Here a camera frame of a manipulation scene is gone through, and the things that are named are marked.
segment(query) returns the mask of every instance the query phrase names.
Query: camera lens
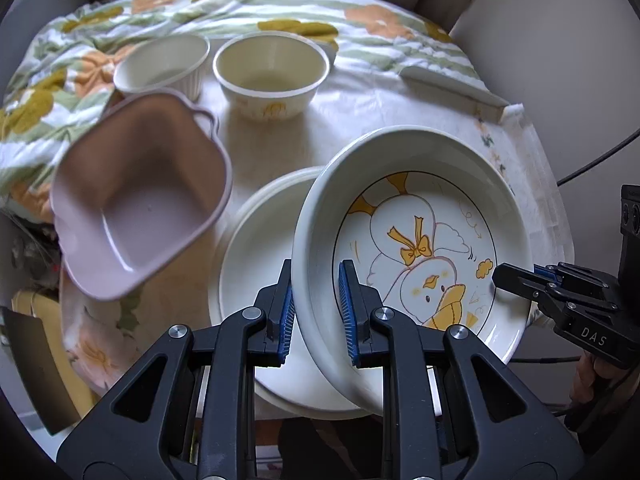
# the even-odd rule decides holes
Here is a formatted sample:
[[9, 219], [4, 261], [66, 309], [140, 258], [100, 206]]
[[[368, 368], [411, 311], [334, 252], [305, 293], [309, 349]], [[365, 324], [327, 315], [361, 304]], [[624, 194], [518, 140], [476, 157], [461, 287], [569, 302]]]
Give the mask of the camera lens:
[[637, 204], [634, 206], [633, 228], [634, 234], [637, 235], [638, 231], [640, 231], [640, 209], [638, 209]]

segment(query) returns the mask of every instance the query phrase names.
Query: white dish with duck illustration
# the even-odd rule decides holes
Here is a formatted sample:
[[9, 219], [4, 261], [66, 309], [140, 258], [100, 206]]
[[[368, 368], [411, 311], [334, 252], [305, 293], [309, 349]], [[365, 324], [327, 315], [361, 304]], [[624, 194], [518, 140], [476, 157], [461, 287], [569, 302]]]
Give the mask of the white dish with duck illustration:
[[357, 370], [346, 350], [337, 301], [345, 259], [417, 324], [462, 323], [505, 362], [522, 337], [529, 302], [491, 280], [502, 262], [533, 266], [522, 217], [497, 171], [443, 132], [394, 126], [359, 138], [313, 184], [296, 227], [292, 285], [306, 346], [340, 393], [382, 413], [382, 372]]

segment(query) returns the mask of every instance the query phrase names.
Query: square pink container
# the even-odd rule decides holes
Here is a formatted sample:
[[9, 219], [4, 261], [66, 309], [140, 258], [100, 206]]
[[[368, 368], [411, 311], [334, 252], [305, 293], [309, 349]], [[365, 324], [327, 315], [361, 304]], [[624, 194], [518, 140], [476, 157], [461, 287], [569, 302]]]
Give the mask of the square pink container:
[[50, 200], [66, 268], [85, 294], [122, 297], [220, 217], [231, 163], [217, 129], [209, 111], [161, 90], [113, 107], [69, 148]]

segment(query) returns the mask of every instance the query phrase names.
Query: cream bowl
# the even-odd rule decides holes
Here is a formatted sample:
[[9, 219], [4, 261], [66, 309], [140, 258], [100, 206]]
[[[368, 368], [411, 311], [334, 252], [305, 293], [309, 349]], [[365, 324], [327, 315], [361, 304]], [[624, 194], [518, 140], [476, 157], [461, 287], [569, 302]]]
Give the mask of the cream bowl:
[[209, 40], [196, 34], [158, 38], [129, 54], [116, 67], [113, 83], [124, 95], [173, 88], [196, 101], [209, 51]]
[[252, 32], [224, 44], [213, 72], [229, 103], [256, 121], [299, 114], [329, 73], [324, 50], [288, 32]]
[[417, 324], [465, 324], [505, 362], [522, 337], [530, 302], [491, 280], [503, 262], [533, 268], [522, 216], [500, 174], [443, 132], [392, 126], [352, 142], [313, 183], [294, 235], [291, 284], [306, 347], [336, 390], [381, 415], [382, 371], [354, 368], [347, 352], [337, 301], [347, 259], [360, 283]]

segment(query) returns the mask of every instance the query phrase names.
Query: plate rim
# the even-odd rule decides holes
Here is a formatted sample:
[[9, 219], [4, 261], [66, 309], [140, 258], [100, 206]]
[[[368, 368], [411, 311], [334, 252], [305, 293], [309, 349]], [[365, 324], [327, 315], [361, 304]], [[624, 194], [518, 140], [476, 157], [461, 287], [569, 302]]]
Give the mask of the plate rim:
[[[221, 271], [226, 254], [228, 253], [228, 248], [233, 243], [233, 240], [236, 238], [244, 224], [258, 208], [268, 202], [272, 197], [283, 192], [289, 187], [295, 186], [296, 184], [300, 184], [308, 180], [315, 180], [324, 171], [324, 168], [324, 166], [311, 166], [309, 168], [303, 168], [301, 170], [286, 173], [272, 180], [253, 193], [232, 216], [223, 233], [216, 240], [211, 272], [209, 274], [207, 307], [209, 311], [209, 319], [212, 325], [219, 324], [223, 320], [222, 304], [220, 301]], [[258, 380], [254, 380], [254, 391], [261, 399], [293, 415], [306, 416], [308, 418], [316, 418], [319, 420], [345, 420], [348, 418], [357, 418], [369, 415], [369, 412], [361, 408], [334, 412], [332, 410], [316, 410], [308, 406], [290, 402], [266, 388]]]
[[[420, 124], [396, 124], [394, 126], [385, 126], [383, 128], [378, 128], [371, 132], [368, 132], [361, 137], [353, 140], [347, 146], [341, 149], [340, 152], [338, 152], [334, 156], [334, 158], [329, 161], [329, 163], [324, 168], [324, 171], [318, 176], [318, 178], [312, 185], [305, 199], [302, 210], [300, 211], [300, 217], [298, 219], [296, 233], [294, 235], [291, 257], [291, 283], [293, 288], [294, 300], [298, 305], [298, 308], [296, 309], [298, 326], [300, 327], [300, 332], [302, 333], [302, 337], [305, 340], [306, 347], [309, 350], [311, 357], [316, 362], [316, 365], [318, 366], [322, 374], [327, 378], [327, 380], [334, 386], [334, 388], [336, 388], [341, 394], [343, 394], [344, 397], [349, 399], [357, 406], [361, 406], [363, 407], [363, 409], [366, 409], [372, 413], [377, 413], [379, 415], [381, 415], [379, 407], [371, 404], [360, 393], [362, 391], [362, 385], [353, 383], [350, 378], [348, 378], [347, 375], [342, 372], [344, 363], [338, 361], [338, 359], [331, 352], [326, 350], [326, 344], [324, 338], [322, 337], [322, 333], [320, 332], [318, 322], [316, 321], [316, 315], [311, 304], [312, 302], [308, 287], [308, 253], [310, 251], [311, 242], [310, 234], [313, 227], [312, 219], [314, 219], [318, 214], [319, 199], [324, 192], [327, 181], [331, 178], [332, 174], [335, 173], [340, 164], [349, 155], [351, 155], [351, 153], [355, 152], [361, 145], [365, 144], [371, 139], [381, 137], [392, 132], [402, 132], [407, 130], [429, 132], [430, 134], [435, 134], [436, 136], [445, 137], [447, 140], [452, 140], [455, 144], [459, 145], [463, 151], [471, 154], [473, 158], [480, 160], [482, 162], [482, 166], [487, 168], [487, 171], [489, 173], [493, 173], [494, 176], [498, 178], [498, 182], [500, 182], [500, 185], [502, 187], [503, 195], [505, 197], [508, 197], [508, 201], [518, 213], [520, 228], [522, 229], [522, 232], [524, 234], [524, 250], [526, 252], [527, 263], [530, 264], [529, 266], [531, 267], [531, 269], [533, 268], [533, 258], [531, 254], [529, 234], [524, 224], [522, 212], [515, 200], [513, 192], [510, 191], [509, 185], [500, 175], [500, 173], [478, 151], [473, 149], [473, 147], [467, 144], [465, 141], [451, 134], [448, 134], [447, 132], [443, 132], [442, 130], [438, 130], [437, 128], [431, 128], [429, 126], [423, 126]], [[528, 313], [529, 311], [527, 310], [527, 316], [524, 316], [524, 326], [522, 330], [516, 334], [516, 337], [510, 345], [508, 352], [504, 355], [504, 359], [498, 356], [498, 358], [503, 360], [503, 362], [508, 362], [515, 352], [515, 349], [518, 347], [520, 340], [522, 339], [524, 330], [527, 326]]]

